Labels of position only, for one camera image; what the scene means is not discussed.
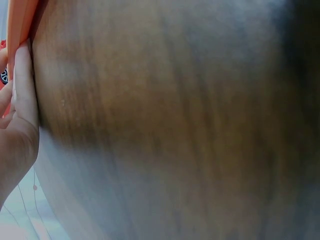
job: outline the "wood grain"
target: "wood grain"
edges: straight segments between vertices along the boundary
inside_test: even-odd
[[[319,239],[309,3],[48,1],[36,169],[70,237]]]

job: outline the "blurry wooden object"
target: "blurry wooden object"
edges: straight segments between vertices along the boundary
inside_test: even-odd
[[[36,169],[72,239],[320,239],[318,24],[284,2],[48,1]]]

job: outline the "hand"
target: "hand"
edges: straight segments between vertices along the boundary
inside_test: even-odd
[[[7,50],[0,51],[0,72],[7,65]],[[36,161],[39,148],[38,108],[28,45],[15,55],[13,81],[0,90],[0,209]]]

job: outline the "brown wooden panel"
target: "brown wooden panel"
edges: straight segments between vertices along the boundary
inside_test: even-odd
[[[36,168],[72,239],[320,238],[318,9],[284,2],[48,1]]]

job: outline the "finger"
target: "finger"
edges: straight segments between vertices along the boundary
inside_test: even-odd
[[[16,99],[17,99],[16,81],[12,81],[12,82],[13,82],[13,86],[12,86],[12,97],[11,97],[10,111],[9,111],[10,113],[16,111],[15,102],[16,102]]]
[[[0,129],[6,129],[13,118],[14,112],[10,112],[7,116],[0,119]]]
[[[0,90],[0,118],[5,113],[12,97],[12,88],[13,83],[9,81],[1,90]]]
[[[8,63],[8,51],[6,48],[0,50],[0,73],[4,72]]]
[[[16,99],[14,107],[16,119],[22,119],[38,129],[38,108],[34,80],[32,76],[31,57],[26,43],[16,51],[13,81]]]

